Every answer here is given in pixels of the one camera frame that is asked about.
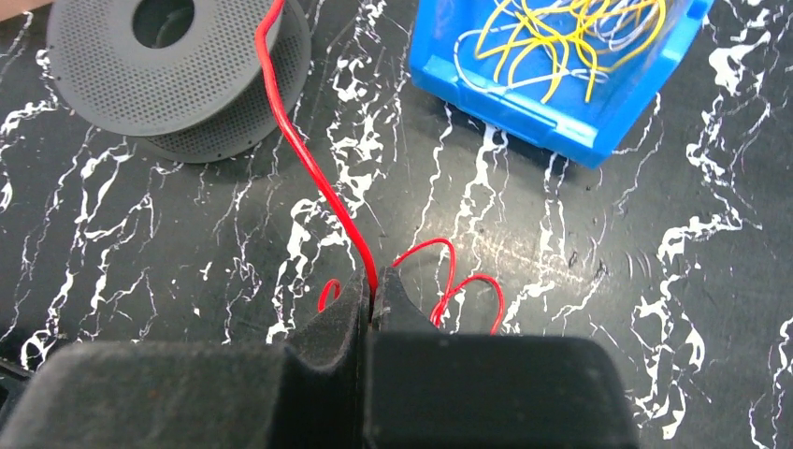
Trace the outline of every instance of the gray spool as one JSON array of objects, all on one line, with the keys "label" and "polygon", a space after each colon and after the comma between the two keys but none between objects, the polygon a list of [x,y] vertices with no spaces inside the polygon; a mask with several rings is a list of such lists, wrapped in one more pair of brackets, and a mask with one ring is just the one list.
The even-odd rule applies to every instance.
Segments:
[{"label": "gray spool", "polygon": [[[51,73],[84,119],[167,159],[213,162],[276,128],[253,33],[272,0],[59,0],[50,14]],[[267,35],[284,106],[310,64],[296,0]]]}]

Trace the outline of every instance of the blue tray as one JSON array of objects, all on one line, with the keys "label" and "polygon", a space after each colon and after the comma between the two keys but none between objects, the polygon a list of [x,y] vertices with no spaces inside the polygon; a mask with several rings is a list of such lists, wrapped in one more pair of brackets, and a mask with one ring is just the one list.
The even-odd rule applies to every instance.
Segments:
[{"label": "blue tray", "polygon": [[[412,81],[512,135],[594,168],[612,154],[680,64],[713,2],[675,0],[652,46],[616,69],[605,83],[596,84],[588,104],[584,102],[586,81],[570,76],[562,79],[554,96],[542,104],[540,100],[550,81],[491,92],[503,87],[492,80],[498,58],[475,59],[476,36],[460,41],[458,60],[466,78],[488,92],[477,92],[458,76],[454,65],[455,43],[463,33],[483,28],[496,7],[493,1],[420,0],[411,46]],[[551,3],[551,0],[528,1],[530,7],[547,7]],[[509,19],[502,15],[494,26],[504,25]],[[571,23],[555,24],[558,29],[570,26]],[[506,42],[508,34],[491,34],[488,48]],[[517,53],[513,51],[510,58]],[[623,53],[610,55],[611,59],[603,59],[602,63],[610,65]],[[571,57],[569,68],[578,67],[581,67],[578,58]],[[499,81],[504,82],[506,72],[506,68],[502,69]],[[537,49],[518,66],[515,78],[528,79],[550,72],[551,60]]]}]

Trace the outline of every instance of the black marble surface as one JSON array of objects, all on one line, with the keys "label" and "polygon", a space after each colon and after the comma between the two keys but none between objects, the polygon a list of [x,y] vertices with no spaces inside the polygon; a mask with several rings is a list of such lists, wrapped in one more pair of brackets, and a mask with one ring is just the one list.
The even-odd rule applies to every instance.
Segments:
[{"label": "black marble surface", "polygon": [[[451,237],[460,276],[501,281],[502,333],[607,349],[647,447],[793,447],[793,6],[717,2],[599,170],[412,87],[414,1],[303,6],[296,124],[381,264]],[[360,262],[292,150],[276,133],[188,166],[91,127],[54,90],[47,14],[0,24],[2,356],[35,369],[70,341],[273,341],[305,323]],[[402,270],[427,313],[446,262]],[[443,330],[495,313],[472,285]]]}]

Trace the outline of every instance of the red wire loop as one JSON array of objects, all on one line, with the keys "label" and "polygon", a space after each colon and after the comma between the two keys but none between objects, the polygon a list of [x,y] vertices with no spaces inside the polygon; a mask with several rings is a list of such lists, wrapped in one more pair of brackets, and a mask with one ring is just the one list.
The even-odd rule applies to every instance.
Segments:
[{"label": "red wire loop", "polygon": [[[350,240],[353,242],[355,249],[357,249],[361,254],[361,259],[363,259],[364,262],[364,269],[367,274],[367,281],[369,285],[369,305],[370,309],[374,310],[374,297],[375,293],[377,292],[378,276],[377,264],[375,264],[371,250],[369,249],[366,240],[361,235],[361,232],[355,226],[355,222],[353,221],[353,218],[350,217],[350,213],[347,211],[347,208],[344,207],[341,199],[333,190],[333,187],[324,176],[324,173],[317,165],[317,162],[314,160],[313,156],[311,156],[309,149],[306,148],[306,143],[303,142],[303,139],[292,126],[292,122],[289,120],[289,116],[287,115],[286,110],[283,107],[281,97],[279,96],[278,82],[275,78],[275,70],[272,65],[272,60],[270,59],[269,51],[267,50],[267,32],[269,31],[270,27],[272,27],[272,24],[275,23],[279,14],[281,14],[282,8],[283,0],[273,1],[270,11],[259,24],[258,28],[256,28],[254,37],[256,53],[258,54],[259,62],[262,65],[262,73],[265,80],[265,90],[267,91],[267,100],[269,101],[270,107],[273,110],[273,116],[278,123],[278,127],[281,129],[283,135],[289,141],[290,145],[292,145],[292,148],[295,149],[297,157],[300,159],[300,162],[303,163],[303,167],[305,167],[309,172],[311,178],[314,179],[314,182],[317,184],[317,188],[323,194],[331,209],[339,217],[339,221],[344,227],[344,230],[347,232],[347,235],[350,236]],[[456,267],[457,258],[454,251],[454,245],[449,240],[438,238],[416,245],[406,253],[402,254],[394,262],[393,266],[398,266],[400,263],[402,263],[402,261],[410,257],[412,254],[436,243],[442,243],[446,245],[447,248],[449,248],[449,279],[446,282],[446,289],[443,291],[440,301],[430,313],[430,321],[435,326],[440,326],[440,318],[443,315],[443,312],[446,311],[446,306],[449,303],[449,299],[461,289],[463,289],[469,282],[477,280],[485,281],[490,282],[493,285],[498,296],[498,315],[496,321],[493,323],[493,327],[490,329],[491,334],[498,333],[498,328],[504,315],[504,295],[501,292],[501,287],[498,285],[498,282],[495,279],[487,276],[486,274],[474,274],[473,276],[461,282],[457,287],[453,288],[452,282],[454,281],[454,270]],[[330,294],[330,290],[334,288],[335,291],[333,298],[336,299],[339,297],[341,282],[339,282],[339,280],[332,279],[324,286],[323,291],[320,294],[319,302],[317,303],[317,309],[319,311],[324,310],[327,296]]]}]

